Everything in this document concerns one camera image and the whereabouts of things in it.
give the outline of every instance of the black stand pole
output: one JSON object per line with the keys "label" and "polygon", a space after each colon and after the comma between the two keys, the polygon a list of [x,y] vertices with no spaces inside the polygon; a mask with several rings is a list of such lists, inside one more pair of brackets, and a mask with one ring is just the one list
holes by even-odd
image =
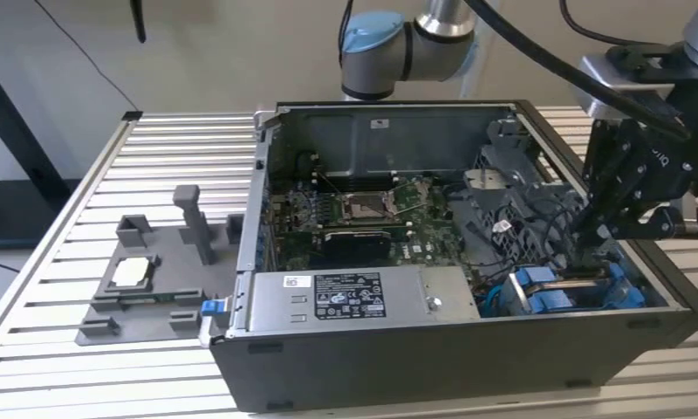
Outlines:
{"label": "black stand pole", "polygon": [[0,181],[0,249],[34,247],[69,199],[65,182],[0,86],[0,139],[29,181]]}

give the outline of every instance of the blue latch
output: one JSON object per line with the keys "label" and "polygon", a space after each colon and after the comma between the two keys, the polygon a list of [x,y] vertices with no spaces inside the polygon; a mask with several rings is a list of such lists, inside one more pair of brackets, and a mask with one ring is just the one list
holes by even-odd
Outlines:
{"label": "blue latch", "polygon": [[225,302],[221,299],[207,299],[201,303],[201,315],[217,316],[225,312]]}

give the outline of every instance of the metal screw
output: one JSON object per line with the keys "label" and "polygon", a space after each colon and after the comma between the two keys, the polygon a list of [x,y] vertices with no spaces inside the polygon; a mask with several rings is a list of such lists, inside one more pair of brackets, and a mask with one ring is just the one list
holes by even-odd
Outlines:
{"label": "metal screw", "polygon": [[442,305],[441,299],[438,299],[437,297],[427,297],[429,310],[434,312],[439,308],[441,305]]}

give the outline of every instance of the gray metal frame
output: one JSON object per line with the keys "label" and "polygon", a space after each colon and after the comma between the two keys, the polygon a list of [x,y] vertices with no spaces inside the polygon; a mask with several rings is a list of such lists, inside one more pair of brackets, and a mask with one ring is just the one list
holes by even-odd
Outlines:
{"label": "gray metal frame", "polygon": [[[538,110],[583,156],[591,120],[571,106]],[[211,355],[195,340],[78,347],[73,339],[115,245],[109,213],[131,213],[147,205],[153,223],[182,224],[179,211],[174,215],[162,201],[179,182],[202,185],[207,219],[222,220],[226,210],[243,207],[245,168],[251,164],[213,166],[231,161],[229,157],[253,155],[251,121],[250,114],[147,114],[139,124],[146,130],[119,144],[119,136],[133,128],[123,123],[87,173],[87,186],[75,194],[0,305],[0,418],[247,417],[237,411]],[[75,212],[85,214],[70,217]],[[69,232],[58,234],[65,227]],[[698,242],[658,245],[698,288]],[[599,389],[298,415],[329,413],[335,419],[697,419],[698,332],[678,348],[641,355]]]}

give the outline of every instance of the motherboard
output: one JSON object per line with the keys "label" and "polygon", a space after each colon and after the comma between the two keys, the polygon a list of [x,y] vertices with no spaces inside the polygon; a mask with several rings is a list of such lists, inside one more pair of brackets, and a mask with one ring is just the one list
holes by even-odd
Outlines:
{"label": "motherboard", "polygon": [[394,176],[387,190],[318,192],[297,182],[270,197],[277,265],[282,271],[422,264],[475,274],[447,208],[430,176]]}

